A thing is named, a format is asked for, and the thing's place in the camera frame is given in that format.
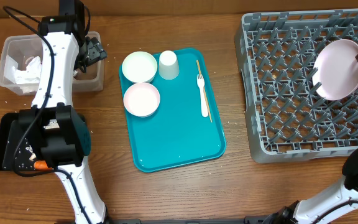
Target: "pink bowl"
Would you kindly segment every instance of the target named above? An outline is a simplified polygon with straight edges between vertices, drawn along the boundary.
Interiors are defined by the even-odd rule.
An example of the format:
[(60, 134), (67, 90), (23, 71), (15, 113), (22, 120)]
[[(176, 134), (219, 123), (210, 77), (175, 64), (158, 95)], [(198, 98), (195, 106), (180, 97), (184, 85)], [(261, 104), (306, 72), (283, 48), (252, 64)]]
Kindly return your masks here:
[(141, 118), (152, 115), (160, 104), (160, 93), (149, 83), (136, 83), (124, 94), (125, 109)]
[(321, 83), (317, 94), (327, 100), (340, 100), (358, 88), (358, 44), (347, 39), (336, 40), (318, 55), (313, 84)]

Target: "plastic cup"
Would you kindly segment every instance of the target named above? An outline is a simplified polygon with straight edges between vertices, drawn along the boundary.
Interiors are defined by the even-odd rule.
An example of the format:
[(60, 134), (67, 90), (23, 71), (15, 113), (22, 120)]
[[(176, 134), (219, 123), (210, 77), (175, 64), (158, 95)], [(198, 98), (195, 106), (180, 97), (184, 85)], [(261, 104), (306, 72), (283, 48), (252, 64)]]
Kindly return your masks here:
[(166, 50), (160, 54), (158, 72), (166, 80), (173, 80), (179, 75), (178, 57), (174, 52)]

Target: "plastic fork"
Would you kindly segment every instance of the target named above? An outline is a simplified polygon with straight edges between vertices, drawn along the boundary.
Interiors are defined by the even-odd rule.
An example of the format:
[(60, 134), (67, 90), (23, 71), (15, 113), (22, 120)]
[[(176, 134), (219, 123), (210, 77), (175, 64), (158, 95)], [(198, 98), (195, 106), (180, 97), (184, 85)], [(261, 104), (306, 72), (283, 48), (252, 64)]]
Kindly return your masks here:
[(200, 89), (201, 115), (203, 115), (203, 117), (206, 118), (208, 117), (208, 109), (206, 107), (206, 102), (205, 102), (205, 95), (204, 95), (205, 82), (202, 74), (197, 75), (197, 85), (198, 88)]

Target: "gray dish rack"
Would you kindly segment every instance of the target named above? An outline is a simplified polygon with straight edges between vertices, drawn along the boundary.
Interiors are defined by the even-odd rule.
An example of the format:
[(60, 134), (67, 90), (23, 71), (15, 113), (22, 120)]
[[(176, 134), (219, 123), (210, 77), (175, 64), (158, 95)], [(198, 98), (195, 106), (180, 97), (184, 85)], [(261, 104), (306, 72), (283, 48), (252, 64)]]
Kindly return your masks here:
[(358, 9), (243, 15), (234, 40), (256, 162), (348, 156), (358, 148), (358, 89), (328, 101), (311, 81), (318, 54), (339, 39), (358, 43)]

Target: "wooden table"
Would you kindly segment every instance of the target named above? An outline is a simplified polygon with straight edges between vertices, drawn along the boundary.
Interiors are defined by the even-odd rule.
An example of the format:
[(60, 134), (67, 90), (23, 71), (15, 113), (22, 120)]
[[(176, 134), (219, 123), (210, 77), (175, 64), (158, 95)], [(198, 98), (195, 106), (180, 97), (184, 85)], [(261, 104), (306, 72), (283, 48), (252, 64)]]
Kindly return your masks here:
[[(345, 158), (257, 164), (249, 153), (244, 88), (237, 71), (234, 34), (241, 15), (93, 17), (108, 53), (104, 90), (73, 95), (92, 130), (90, 169), (113, 218), (141, 220), (243, 218), (276, 212), (314, 196), (338, 180)], [(0, 19), (0, 57), (5, 38), (31, 34), (13, 19)], [(224, 126), (227, 149), (220, 159), (145, 174), (134, 166), (118, 70), (125, 56), (194, 47), (204, 55)], [(0, 87), (0, 120), (29, 108), (33, 96)], [(0, 223), (74, 220), (59, 179), (0, 172)], [(335, 223), (358, 223), (358, 211)]]

